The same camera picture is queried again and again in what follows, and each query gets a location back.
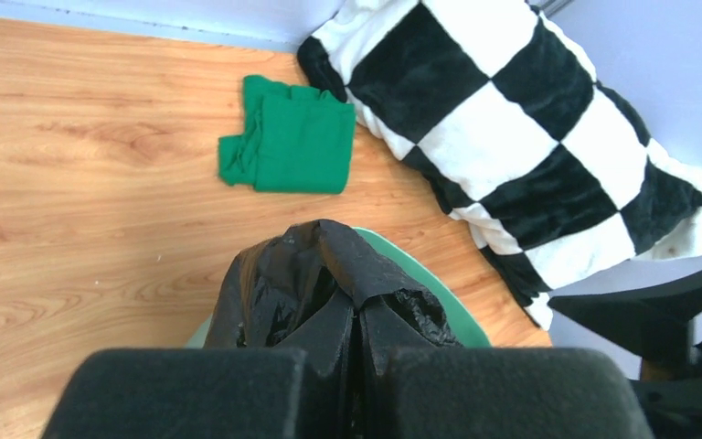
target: wood grain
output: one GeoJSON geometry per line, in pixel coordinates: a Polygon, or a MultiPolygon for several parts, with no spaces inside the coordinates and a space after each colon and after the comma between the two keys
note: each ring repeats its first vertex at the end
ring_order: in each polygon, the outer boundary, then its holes
{"type": "Polygon", "coordinates": [[[332,218],[422,261],[496,345],[547,345],[428,186],[366,130],[340,196],[216,178],[240,80],[293,56],[0,20],[0,438],[37,437],[70,373],[109,347],[179,347],[235,254],[332,218]]]}

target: black plastic bag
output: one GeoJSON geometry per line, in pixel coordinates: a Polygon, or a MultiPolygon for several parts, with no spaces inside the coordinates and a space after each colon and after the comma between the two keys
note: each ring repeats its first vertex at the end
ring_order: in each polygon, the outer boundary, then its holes
{"type": "Polygon", "coordinates": [[[235,258],[221,290],[205,348],[272,347],[321,309],[337,291],[356,311],[385,303],[438,347],[460,346],[440,302],[353,229],[319,219],[235,258]]]}

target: green trash can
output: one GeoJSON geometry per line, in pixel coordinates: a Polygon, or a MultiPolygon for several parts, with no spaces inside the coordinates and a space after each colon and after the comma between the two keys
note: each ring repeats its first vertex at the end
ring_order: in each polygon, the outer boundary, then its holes
{"type": "MultiPolygon", "coordinates": [[[[391,241],[380,236],[372,230],[354,227],[359,235],[367,241],[376,252],[386,256],[399,265],[410,277],[423,284],[432,294],[434,294],[448,317],[448,324],[451,326],[453,334],[467,348],[490,348],[491,342],[480,325],[466,307],[459,301],[453,292],[443,284],[440,279],[432,274],[426,267],[416,261],[415,258],[405,253],[400,247],[391,241]]],[[[186,344],[187,348],[202,348],[206,341],[208,328],[211,326],[211,316],[197,329],[186,344]]]]}

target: green towel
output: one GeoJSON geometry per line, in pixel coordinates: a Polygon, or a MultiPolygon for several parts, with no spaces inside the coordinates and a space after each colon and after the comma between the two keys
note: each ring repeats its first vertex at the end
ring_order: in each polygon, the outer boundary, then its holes
{"type": "Polygon", "coordinates": [[[245,132],[219,139],[219,176],[260,192],[339,194],[348,181],[354,106],[329,92],[243,79],[245,132]]]}

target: plush pillow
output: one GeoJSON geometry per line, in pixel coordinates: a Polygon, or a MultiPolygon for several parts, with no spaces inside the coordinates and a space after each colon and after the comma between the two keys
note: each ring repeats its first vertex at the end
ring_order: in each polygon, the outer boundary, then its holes
{"type": "Polygon", "coordinates": [[[702,254],[702,171],[523,0],[347,0],[298,60],[469,223],[543,327],[553,288],[702,254]]]}

